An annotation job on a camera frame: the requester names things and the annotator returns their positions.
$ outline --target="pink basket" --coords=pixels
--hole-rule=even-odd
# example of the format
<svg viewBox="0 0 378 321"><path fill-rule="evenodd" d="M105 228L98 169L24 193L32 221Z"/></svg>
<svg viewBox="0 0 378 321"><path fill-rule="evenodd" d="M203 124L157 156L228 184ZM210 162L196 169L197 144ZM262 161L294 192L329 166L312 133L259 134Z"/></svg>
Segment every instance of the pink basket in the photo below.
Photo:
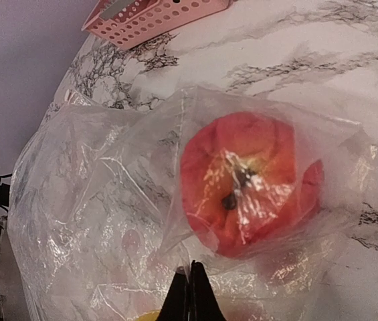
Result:
<svg viewBox="0 0 378 321"><path fill-rule="evenodd" d="M100 0L83 30L130 49L229 7L230 0Z"/></svg>

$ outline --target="clear plastic bag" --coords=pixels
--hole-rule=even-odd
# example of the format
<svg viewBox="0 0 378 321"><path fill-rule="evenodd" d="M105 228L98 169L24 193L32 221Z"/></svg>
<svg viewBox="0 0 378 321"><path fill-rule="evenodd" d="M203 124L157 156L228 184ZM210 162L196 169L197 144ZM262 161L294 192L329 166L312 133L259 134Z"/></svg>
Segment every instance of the clear plastic bag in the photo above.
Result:
<svg viewBox="0 0 378 321"><path fill-rule="evenodd" d="M374 183L378 146L360 124L203 88L179 90L147 115L75 106L92 104L77 94L68 100L25 147L11 190L9 236L42 320L136 320L160 310L175 269L192 259L205 265L228 321L308 320L316 285L358 224ZM193 137L234 113L263 122L258 130L268 160L283 153L289 175L272 182L274 169L263 177L261 191L274 192L259 197L267 200L270 217L295 193L297 215L273 233L260 233L247 226L266 211L247 211L233 222L239 234L231 240L241 241L232 248L211 226L189 224L187 217L199 213L183 206L187 187L205 186L195 186L199 173L183 171L184 181L180 168ZM220 146L230 141L225 154L235 154L220 161L246 169L238 139L255 144L258 131L235 132L233 123L215 127L215 137L224 137ZM277 141L288 148L274 151L282 147ZM243 188L255 175L245 174ZM228 178L227 192L245 193L240 173L230 171ZM303 201L305 183L313 186L305 193L313 195L309 202ZM223 197L216 199L223 206ZM237 201L243 208L247 198Z"/></svg>

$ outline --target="marble countertop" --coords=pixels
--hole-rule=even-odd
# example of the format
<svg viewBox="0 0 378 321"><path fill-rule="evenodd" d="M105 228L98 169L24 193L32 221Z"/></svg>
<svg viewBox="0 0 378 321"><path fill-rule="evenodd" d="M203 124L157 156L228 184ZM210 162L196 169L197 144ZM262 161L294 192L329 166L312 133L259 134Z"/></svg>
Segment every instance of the marble countertop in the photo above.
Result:
<svg viewBox="0 0 378 321"><path fill-rule="evenodd" d="M90 36L45 121L75 89L148 111L193 84L324 108L378 140L378 1L239 0L221 13L120 51ZM378 204L325 276L313 320L378 321Z"/></svg>

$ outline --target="yellow object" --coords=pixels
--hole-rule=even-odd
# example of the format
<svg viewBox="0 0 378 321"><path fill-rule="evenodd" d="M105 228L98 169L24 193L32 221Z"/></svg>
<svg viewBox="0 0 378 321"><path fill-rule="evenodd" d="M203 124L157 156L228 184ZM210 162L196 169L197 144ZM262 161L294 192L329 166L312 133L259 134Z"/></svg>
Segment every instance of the yellow object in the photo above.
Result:
<svg viewBox="0 0 378 321"><path fill-rule="evenodd" d="M156 321L157 317L159 316L160 311L150 312L140 316L136 321Z"/></svg>

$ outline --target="red apple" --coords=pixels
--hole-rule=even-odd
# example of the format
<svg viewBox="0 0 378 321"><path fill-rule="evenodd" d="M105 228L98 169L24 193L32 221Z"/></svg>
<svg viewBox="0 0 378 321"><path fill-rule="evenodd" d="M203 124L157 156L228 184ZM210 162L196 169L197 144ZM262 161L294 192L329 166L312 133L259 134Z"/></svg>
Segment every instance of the red apple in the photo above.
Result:
<svg viewBox="0 0 378 321"><path fill-rule="evenodd" d="M253 112L218 118L187 143L183 209L204 245L235 257L317 210L322 162L297 179L294 147L291 125Z"/></svg>

